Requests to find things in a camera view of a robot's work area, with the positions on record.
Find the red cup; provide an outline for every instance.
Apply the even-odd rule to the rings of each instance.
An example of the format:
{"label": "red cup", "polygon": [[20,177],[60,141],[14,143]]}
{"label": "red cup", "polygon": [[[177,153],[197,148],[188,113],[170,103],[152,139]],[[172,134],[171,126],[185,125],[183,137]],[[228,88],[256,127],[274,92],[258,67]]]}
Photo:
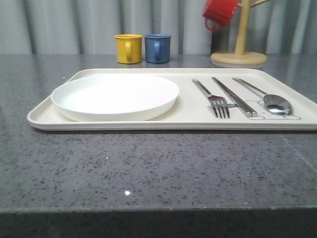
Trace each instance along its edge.
{"label": "red cup", "polygon": [[[205,26],[211,31],[217,31],[220,26],[228,25],[237,5],[238,0],[208,0],[203,10]],[[216,22],[218,26],[216,28],[209,27],[208,19]]]}

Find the mug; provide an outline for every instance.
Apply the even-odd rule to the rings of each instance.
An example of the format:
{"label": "mug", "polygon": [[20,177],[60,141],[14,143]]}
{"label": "mug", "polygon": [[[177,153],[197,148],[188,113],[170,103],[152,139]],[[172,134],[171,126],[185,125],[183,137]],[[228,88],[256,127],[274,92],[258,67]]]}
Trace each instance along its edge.
{"label": "mug", "polygon": [[149,63],[166,63],[170,57],[170,35],[150,34],[144,36],[145,60]]}
{"label": "mug", "polygon": [[119,63],[139,63],[142,60],[142,35],[115,35],[117,61]]}
{"label": "mug", "polygon": [[[203,10],[205,26],[211,31],[217,31],[220,26],[226,26],[231,21],[237,5],[238,0],[208,0]],[[208,19],[216,22],[218,26],[209,27]]]}

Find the tray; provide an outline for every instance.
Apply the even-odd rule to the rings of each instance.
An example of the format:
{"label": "tray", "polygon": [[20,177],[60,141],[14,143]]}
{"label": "tray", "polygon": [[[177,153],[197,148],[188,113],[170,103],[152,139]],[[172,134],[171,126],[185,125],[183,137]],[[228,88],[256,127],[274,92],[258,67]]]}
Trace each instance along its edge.
{"label": "tray", "polygon": [[[96,68],[76,73],[68,81],[82,77],[107,73],[140,73],[156,75],[175,82],[179,96],[173,107],[147,121],[105,121],[77,122],[64,117],[52,103],[50,96],[29,112],[30,124],[41,130],[316,130],[317,104],[289,88],[267,73],[256,69],[223,68]],[[252,108],[258,112],[257,118],[245,117],[238,108],[230,109],[230,119],[216,119],[211,106],[202,92],[192,82],[200,80],[213,94],[224,96],[224,92],[211,80],[217,77]],[[259,96],[246,89],[232,77],[240,77],[272,94],[288,100],[294,108],[293,116],[276,116],[262,105]]]}

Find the curtain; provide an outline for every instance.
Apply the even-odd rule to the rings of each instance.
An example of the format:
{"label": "curtain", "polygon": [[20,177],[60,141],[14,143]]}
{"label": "curtain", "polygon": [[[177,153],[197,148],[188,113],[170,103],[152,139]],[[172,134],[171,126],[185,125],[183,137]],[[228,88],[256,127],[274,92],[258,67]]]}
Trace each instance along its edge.
{"label": "curtain", "polygon": [[[206,0],[0,0],[1,54],[116,54],[114,35],[172,35],[172,54],[234,50],[240,10],[205,28]],[[251,9],[246,50],[317,53],[317,0],[271,0]]]}

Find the spoon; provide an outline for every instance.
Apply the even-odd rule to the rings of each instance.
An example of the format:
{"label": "spoon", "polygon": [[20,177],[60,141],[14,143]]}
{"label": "spoon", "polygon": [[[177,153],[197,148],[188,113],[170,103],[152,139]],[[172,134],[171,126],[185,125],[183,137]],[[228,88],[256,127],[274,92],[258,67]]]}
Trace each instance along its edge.
{"label": "spoon", "polygon": [[252,89],[256,89],[260,93],[264,94],[263,101],[265,107],[273,114],[280,115],[280,116],[289,116],[293,114],[293,107],[292,105],[281,96],[274,95],[274,94],[268,94],[261,89],[253,86],[252,84],[244,81],[241,78],[232,78],[233,80],[245,84],[249,86]]}

